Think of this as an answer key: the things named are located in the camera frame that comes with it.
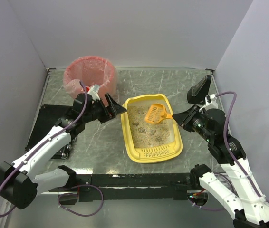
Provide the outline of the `orange litter scoop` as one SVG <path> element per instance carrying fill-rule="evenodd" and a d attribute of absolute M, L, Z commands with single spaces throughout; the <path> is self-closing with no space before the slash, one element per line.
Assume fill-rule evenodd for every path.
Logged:
<path fill-rule="evenodd" d="M 165 119 L 173 119 L 162 104 L 152 104 L 144 118 L 148 124 L 159 124 Z"/>

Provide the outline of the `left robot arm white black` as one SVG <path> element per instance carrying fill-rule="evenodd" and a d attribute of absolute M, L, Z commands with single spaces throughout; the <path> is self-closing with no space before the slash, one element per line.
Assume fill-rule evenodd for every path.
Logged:
<path fill-rule="evenodd" d="M 39 174 L 39 170 L 56 152 L 77 138 L 87 123 L 98 120 L 103 124 L 127 111 L 110 94 L 106 93 L 105 98 L 108 105 L 91 94 L 79 94 L 72 107 L 40 142 L 14 162 L 3 162 L 0 165 L 0 197 L 24 209 L 43 192 L 73 188 L 77 174 L 71 168 L 61 165 L 43 174 Z"/>

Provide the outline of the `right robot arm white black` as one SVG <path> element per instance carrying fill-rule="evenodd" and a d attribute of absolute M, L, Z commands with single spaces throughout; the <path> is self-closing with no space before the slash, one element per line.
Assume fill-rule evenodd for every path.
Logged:
<path fill-rule="evenodd" d="M 173 114 L 176 123 L 188 132 L 196 132 L 230 178 L 235 192 L 224 186 L 205 164 L 196 165 L 191 175 L 229 213 L 236 228 L 269 228 L 269 203 L 261 194 L 246 153 L 240 142 L 224 129 L 225 113 L 220 109 L 190 109 Z"/>

